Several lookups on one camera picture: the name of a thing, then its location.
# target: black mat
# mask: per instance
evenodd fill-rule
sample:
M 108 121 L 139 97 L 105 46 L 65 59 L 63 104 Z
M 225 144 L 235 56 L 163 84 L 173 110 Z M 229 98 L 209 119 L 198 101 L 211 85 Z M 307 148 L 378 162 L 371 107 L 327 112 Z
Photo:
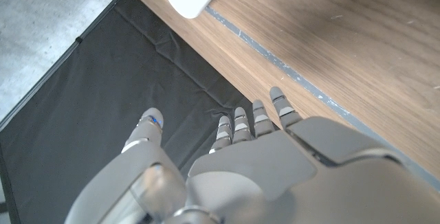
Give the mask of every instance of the black mat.
M 63 223 L 149 107 L 163 113 L 162 147 L 184 174 L 210 149 L 223 114 L 238 106 L 251 111 L 139 0 L 114 3 L 0 132 L 13 223 Z

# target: wood grain surface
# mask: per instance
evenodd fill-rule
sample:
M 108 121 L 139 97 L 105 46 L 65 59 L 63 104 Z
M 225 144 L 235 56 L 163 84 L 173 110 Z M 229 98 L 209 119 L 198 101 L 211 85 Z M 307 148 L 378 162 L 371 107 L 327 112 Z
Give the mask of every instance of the wood grain surface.
M 186 20 L 167 0 L 142 1 L 250 100 L 269 105 L 269 88 L 278 85 L 304 116 L 347 124 L 206 12 Z M 210 6 L 440 178 L 440 0 Z

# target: gray concrete floor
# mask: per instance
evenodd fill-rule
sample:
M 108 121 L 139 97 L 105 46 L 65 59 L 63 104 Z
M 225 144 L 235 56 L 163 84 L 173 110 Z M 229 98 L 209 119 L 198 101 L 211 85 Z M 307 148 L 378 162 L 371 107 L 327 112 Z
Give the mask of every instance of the gray concrete floor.
M 110 1 L 0 0 L 0 120 Z

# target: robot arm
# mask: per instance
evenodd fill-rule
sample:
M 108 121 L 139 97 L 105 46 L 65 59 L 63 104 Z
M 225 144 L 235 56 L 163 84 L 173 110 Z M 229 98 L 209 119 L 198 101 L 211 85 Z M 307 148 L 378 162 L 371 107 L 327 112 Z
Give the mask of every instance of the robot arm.
M 438 192 L 393 151 L 332 120 L 302 119 L 278 87 L 270 96 L 283 130 L 257 100 L 252 139 L 239 107 L 234 126 L 220 119 L 186 182 L 160 148 L 162 114 L 149 109 L 65 222 L 137 223 L 149 214 L 164 224 L 438 223 Z

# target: gray robotic hand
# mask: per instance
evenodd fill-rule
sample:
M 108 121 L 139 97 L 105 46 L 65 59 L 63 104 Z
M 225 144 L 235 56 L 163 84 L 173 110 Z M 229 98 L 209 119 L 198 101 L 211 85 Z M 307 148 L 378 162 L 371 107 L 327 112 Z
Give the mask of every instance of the gray robotic hand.
M 149 109 L 122 153 L 80 193 L 66 223 L 438 223 L 440 196 L 387 147 L 323 117 L 302 119 L 283 92 L 260 100 L 255 136 L 245 111 L 223 116 L 209 154 L 188 178 L 160 148 L 163 117 Z

